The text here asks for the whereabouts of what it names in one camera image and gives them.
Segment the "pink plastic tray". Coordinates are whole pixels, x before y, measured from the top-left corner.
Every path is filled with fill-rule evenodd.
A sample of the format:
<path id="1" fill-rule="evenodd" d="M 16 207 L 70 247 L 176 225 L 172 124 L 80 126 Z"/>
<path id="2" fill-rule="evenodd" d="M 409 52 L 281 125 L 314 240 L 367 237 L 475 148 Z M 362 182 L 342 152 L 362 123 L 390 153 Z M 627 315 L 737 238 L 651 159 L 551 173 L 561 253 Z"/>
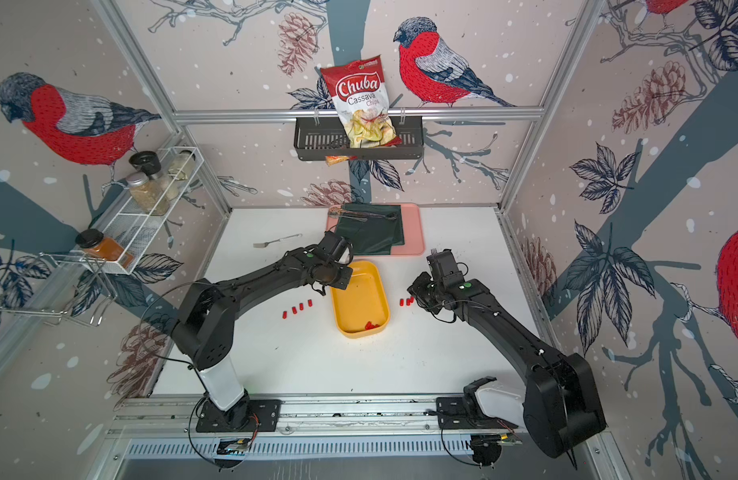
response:
<path id="1" fill-rule="evenodd" d="M 405 243 L 392 248 L 389 255 L 372 256 L 419 256 L 424 252 L 425 243 L 422 229 L 421 212 L 417 205 L 411 203 L 390 204 L 401 207 L 403 232 Z M 327 214 L 326 229 L 334 232 L 337 219 L 329 218 Z"/>

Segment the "orange spice jar black lid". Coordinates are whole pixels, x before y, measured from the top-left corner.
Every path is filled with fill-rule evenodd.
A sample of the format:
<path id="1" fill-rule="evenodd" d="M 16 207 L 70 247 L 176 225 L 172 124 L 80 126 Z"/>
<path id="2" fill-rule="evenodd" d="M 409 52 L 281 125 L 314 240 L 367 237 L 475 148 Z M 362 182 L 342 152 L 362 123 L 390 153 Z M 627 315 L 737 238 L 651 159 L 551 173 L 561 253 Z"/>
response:
<path id="1" fill-rule="evenodd" d="M 76 236 L 76 244 L 92 257 L 118 263 L 124 268 L 128 268 L 134 261 L 133 255 L 122 245 L 97 229 L 80 232 Z"/>

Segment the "right circuit board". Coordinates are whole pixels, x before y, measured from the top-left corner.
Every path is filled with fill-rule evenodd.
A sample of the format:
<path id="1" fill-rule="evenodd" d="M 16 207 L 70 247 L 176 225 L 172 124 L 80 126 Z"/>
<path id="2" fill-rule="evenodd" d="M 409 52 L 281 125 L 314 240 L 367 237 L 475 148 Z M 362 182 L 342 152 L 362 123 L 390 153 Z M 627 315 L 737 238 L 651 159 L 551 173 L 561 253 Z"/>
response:
<path id="1" fill-rule="evenodd" d="M 470 438 L 471 459 L 479 467 L 493 467 L 502 456 L 503 448 L 521 445 L 513 435 L 472 435 Z"/>

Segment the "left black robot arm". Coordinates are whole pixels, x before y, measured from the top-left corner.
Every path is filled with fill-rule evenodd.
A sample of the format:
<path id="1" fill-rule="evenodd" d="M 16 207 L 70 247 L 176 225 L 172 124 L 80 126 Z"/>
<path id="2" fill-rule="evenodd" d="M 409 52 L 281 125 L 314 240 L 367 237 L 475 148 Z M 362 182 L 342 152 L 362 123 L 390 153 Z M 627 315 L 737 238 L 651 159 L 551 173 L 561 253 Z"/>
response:
<path id="1" fill-rule="evenodd" d="M 326 231 L 317 244 L 289 250 L 274 263 L 220 282 L 193 283 L 180 305 L 170 337 L 188 356 L 212 405 L 222 413 L 246 408 L 248 393 L 229 358 L 235 322 L 256 306 L 292 289 L 310 286 L 324 296 L 345 290 L 353 269 L 351 242 Z"/>

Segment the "silver metal fork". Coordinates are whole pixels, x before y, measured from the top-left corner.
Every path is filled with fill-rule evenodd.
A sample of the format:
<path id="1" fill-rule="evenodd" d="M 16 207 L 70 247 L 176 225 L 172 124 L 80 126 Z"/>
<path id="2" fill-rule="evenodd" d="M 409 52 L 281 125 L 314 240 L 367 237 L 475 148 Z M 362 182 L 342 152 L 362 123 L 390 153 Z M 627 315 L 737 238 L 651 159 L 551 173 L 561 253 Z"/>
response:
<path id="1" fill-rule="evenodd" d="M 267 248 L 268 246 L 270 246 L 272 244 L 280 243 L 280 242 L 283 242 L 284 240 L 299 238 L 301 236 L 302 236 L 301 233 L 287 235 L 287 236 L 283 236 L 283 237 L 280 237 L 280 238 L 277 238 L 277 239 L 273 239 L 273 240 L 268 240 L 268 241 L 263 241 L 263 242 L 255 242 L 255 243 L 252 244 L 252 246 L 253 246 L 253 248 L 264 249 L 264 248 Z"/>

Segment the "yellow plastic storage box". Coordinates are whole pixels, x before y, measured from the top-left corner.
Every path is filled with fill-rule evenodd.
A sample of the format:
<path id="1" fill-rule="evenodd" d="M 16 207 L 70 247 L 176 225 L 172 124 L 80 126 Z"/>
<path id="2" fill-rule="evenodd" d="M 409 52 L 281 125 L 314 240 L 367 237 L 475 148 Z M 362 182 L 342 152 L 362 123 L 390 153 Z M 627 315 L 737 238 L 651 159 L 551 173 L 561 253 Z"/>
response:
<path id="1" fill-rule="evenodd" d="M 332 290 L 332 303 L 338 330 L 347 338 L 358 339 L 381 332 L 389 323 L 390 308 L 377 266 L 360 260 L 350 267 L 350 283 L 346 290 Z M 365 330 L 367 322 L 380 327 Z"/>

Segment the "black tongs on tray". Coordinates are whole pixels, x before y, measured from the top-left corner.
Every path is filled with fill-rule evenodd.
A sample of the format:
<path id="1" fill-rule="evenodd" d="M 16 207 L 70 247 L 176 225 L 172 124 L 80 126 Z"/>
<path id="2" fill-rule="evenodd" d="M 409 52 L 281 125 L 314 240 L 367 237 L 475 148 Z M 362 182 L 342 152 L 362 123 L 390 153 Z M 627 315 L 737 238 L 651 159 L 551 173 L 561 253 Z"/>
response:
<path id="1" fill-rule="evenodd" d="M 328 209 L 328 217 L 334 218 L 337 220 L 340 219 L 351 219 L 356 220 L 359 222 L 366 222 L 369 219 L 379 219 L 379 220 L 387 220 L 387 221 L 396 221 L 399 219 L 399 215 L 391 212 L 391 213 L 377 213 L 373 211 L 355 211 L 355 210 L 348 210 L 339 206 L 332 206 Z"/>

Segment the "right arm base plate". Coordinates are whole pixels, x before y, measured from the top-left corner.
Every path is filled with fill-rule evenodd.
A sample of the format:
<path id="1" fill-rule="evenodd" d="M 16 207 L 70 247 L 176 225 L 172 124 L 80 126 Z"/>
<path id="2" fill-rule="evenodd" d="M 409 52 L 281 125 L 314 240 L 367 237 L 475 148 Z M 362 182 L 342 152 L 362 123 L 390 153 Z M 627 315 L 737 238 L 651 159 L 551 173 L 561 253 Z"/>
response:
<path id="1" fill-rule="evenodd" d="M 437 397 L 432 412 L 441 430 L 513 430 L 517 424 L 498 417 L 486 416 L 476 401 L 466 396 Z"/>

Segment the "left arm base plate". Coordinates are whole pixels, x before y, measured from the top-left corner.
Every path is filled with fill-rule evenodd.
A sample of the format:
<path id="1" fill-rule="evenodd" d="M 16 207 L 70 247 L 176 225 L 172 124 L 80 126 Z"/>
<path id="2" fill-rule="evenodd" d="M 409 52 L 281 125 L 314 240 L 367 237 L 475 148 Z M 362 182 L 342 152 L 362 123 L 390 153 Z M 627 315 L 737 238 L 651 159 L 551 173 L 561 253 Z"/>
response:
<path id="1" fill-rule="evenodd" d="M 274 432 L 282 402 L 277 399 L 247 400 L 241 407 L 222 411 L 210 400 L 199 408 L 198 433 Z"/>

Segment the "Chuba cassava chips bag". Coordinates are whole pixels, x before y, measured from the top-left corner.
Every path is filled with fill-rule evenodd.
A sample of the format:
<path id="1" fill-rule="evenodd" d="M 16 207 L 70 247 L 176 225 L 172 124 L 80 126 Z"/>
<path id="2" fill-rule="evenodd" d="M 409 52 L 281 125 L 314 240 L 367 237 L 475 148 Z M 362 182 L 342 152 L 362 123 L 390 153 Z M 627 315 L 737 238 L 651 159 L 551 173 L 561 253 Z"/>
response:
<path id="1" fill-rule="evenodd" d="M 380 56 L 323 69 L 321 76 L 351 148 L 401 143 L 388 115 L 390 101 Z"/>

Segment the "clear pale spice jar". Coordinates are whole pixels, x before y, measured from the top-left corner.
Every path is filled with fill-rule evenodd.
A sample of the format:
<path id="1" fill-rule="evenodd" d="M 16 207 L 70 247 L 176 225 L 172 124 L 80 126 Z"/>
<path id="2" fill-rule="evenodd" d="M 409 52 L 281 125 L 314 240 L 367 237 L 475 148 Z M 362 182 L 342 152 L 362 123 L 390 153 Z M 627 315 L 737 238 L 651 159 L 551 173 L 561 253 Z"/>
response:
<path id="1" fill-rule="evenodd" d="M 187 181 L 193 176 L 195 166 L 195 153 L 182 150 L 170 163 L 167 173 L 175 181 Z"/>

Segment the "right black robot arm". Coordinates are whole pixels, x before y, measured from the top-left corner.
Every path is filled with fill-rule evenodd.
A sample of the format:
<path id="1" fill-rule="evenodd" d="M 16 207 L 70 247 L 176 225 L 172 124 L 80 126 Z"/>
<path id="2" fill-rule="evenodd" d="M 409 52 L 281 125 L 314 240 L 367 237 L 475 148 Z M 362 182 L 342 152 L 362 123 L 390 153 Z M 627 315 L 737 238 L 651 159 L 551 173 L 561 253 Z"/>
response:
<path id="1" fill-rule="evenodd" d="M 429 272 L 408 288 L 432 315 L 446 309 L 481 333 L 525 385 L 524 425 L 551 458 L 603 432 L 607 426 L 594 375 L 579 354 L 565 355 L 518 322 L 479 280 L 467 280 L 449 249 L 427 257 Z"/>

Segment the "silver lid spice jar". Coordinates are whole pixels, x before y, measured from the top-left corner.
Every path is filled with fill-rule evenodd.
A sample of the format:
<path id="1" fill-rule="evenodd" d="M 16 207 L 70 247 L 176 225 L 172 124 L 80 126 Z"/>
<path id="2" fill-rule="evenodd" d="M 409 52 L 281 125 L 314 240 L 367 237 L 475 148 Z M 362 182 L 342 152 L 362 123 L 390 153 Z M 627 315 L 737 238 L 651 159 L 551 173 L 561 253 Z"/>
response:
<path id="1" fill-rule="evenodd" d="M 136 172 L 126 177 L 127 189 L 134 202 L 143 213 L 152 216 L 165 216 L 169 203 L 160 185 L 145 173 Z"/>

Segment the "dark green folded cloth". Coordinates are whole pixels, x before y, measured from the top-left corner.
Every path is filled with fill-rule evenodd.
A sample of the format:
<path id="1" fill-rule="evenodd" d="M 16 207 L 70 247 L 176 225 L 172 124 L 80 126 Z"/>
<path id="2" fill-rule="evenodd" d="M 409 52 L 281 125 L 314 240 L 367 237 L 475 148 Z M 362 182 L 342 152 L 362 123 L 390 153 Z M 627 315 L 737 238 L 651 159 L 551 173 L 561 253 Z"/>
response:
<path id="1" fill-rule="evenodd" d="M 394 212 L 396 221 L 369 219 L 359 222 L 351 219 L 337 220 L 334 232 L 347 239 L 357 256 L 389 255 L 395 246 L 405 243 L 401 207 L 398 205 L 345 204 L 342 208 L 377 213 Z"/>

